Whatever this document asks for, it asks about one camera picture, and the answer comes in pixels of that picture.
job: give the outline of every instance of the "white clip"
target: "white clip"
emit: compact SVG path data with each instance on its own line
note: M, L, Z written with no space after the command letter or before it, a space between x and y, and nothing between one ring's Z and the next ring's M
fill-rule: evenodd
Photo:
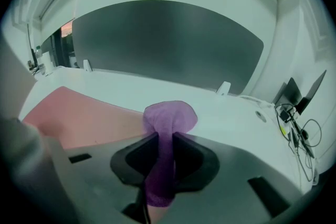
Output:
M231 83L227 82L227 81L224 81L223 84L216 91L216 94L227 95L229 93L230 87L231 87Z
M92 72L92 68L90 66L89 60L84 60L83 61L83 67L84 67L85 71Z

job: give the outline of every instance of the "round hole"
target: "round hole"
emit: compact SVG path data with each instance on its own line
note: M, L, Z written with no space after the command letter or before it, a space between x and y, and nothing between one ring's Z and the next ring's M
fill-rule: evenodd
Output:
M258 118L260 118L263 122L266 122L266 118L264 115L262 115L259 111L256 111L256 115Z

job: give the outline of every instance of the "window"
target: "window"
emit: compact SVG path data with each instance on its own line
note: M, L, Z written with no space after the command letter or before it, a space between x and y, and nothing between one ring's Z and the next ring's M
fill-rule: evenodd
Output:
M50 59L54 66L64 66L79 68L73 49L72 42L72 21L66 23L50 37L48 37L41 46L42 53L49 52Z
M77 65L75 50L73 49L72 21L61 27L61 44L69 67L79 68Z

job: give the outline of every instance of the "black cable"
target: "black cable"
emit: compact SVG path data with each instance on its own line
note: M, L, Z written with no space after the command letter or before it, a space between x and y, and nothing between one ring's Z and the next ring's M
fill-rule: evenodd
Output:
M299 151L296 150L296 153L297 153L297 155L298 155L298 159L299 159L300 165L301 165L301 167L302 167L303 172L305 173L305 176L306 176L307 181L308 181L308 182L311 182L311 181L313 180L313 169L311 169L312 174L311 174L311 179L309 179L309 178L308 178L308 175L307 175L307 173L306 173L306 170L305 170L305 168L303 167L303 164L302 164L302 162L301 162L300 155L299 155Z
M293 152L293 154L295 155L295 152L294 152L294 150L292 149L292 147L290 146L290 142L291 142L291 140L289 139L289 142L288 142L288 147L290 148L290 150Z
M305 129L307 123L310 122L310 121L314 121L314 122L318 125L318 127L319 127L319 129L320 129L320 140L319 140L318 143L317 143L316 145L314 145L314 146L308 145L308 144L306 144L306 143L303 142L303 141L302 141L302 143L303 143L304 145L308 146L308 147L316 147L316 146L318 146L318 145L321 143L321 140L322 140L322 128L321 128L320 124L319 124L316 120L314 120L314 119L309 119L309 120L304 124L303 128L301 129L301 132L300 132L300 134L299 134L299 137L302 136L302 131L303 131L303 129Z
M35 76L36 73L37 73L39 70L40 70L40 67L38 66L38 67L34 70L34 72L32 73L32 75Z
M282 136L290 143L290 138L286 138L285 137L285 135L283 134L283 132L282 132L282 129L281 129L281 127L280 127L280 122L279 122L279 113L278 113L278 111L277 111L277 108L278 107L280 107L280 106L283 106L283 105L291 105L292 107L294 107L292 104L289 104L289 103L286 103L286 104L279 104L279 105L277 105L277 106L275 106L274 107L274 109L275 109L275 113L276 113L276 115L277 115L277 121L278 121L278 126L279 126L279 129L280 129L280 132L281 132L281 134L282 134Z
M29 33L29 24L27 24L27 32L28 32L28 41L29 41L29 46L30 46L30 51L31 51L30 33Z
M306 166L309 168L309 169L313 169L312 167L312 163L311 163L311 158L310 156L308 155L308 153L306 152Z

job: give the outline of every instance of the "black slot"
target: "black slot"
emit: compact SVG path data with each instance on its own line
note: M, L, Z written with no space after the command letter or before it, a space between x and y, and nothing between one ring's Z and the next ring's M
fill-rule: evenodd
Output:
M90 158L92 158L92 156L90 154L84 153L84 154L69 157L69 160L70 160L71 163L78 163L78 162L82 162L82 161L85 161L86 159L90 159Z
M175 192L199 191L217 175L220 163L216 154L180 133L173 134Z
M289 207L287 201L263 177L252 178L248 182L272 217Z
M148 215L143 186L139 189L135 203L129 204L123 209L122 213L139 223L149 223L150 218Z
M126 185L141 187L157 159L158 133L129 145L111 158L110 167Z

